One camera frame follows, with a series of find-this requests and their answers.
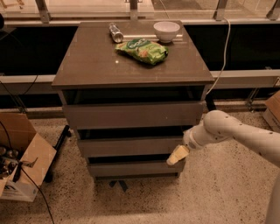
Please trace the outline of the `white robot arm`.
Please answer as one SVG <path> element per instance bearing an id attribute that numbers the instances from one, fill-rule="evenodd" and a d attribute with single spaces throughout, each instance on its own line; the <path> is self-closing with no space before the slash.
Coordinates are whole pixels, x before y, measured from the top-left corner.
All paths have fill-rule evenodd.
<path id="1" fill-rule="evenodd" d="M 219 144 L 230 139 L 280 167 L 279 133 L 247 125 L 220 110 L 206 113 L 198 125 L 184 131 L 182 143 L 173 150 L 166 163 L 173 166 L 185 159 L 191 151 L 202 150 L 208 144 Z"/>

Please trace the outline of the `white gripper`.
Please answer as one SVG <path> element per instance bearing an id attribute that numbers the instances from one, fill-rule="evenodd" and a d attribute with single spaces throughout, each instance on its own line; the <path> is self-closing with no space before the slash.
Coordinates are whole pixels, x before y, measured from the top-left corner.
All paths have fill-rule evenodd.
<path id="1" fill-rule="evenodd" d="M 175 165 L 178 161 L 186 158 L 190 151 L 197 151 L 201 149 L 201 146 L 195 141 L 193 137 L 193 130 L 188 129 L 183 135 L 184 145 L 178 145 L 172 154 L 166 160 L 168 165 Z"/>

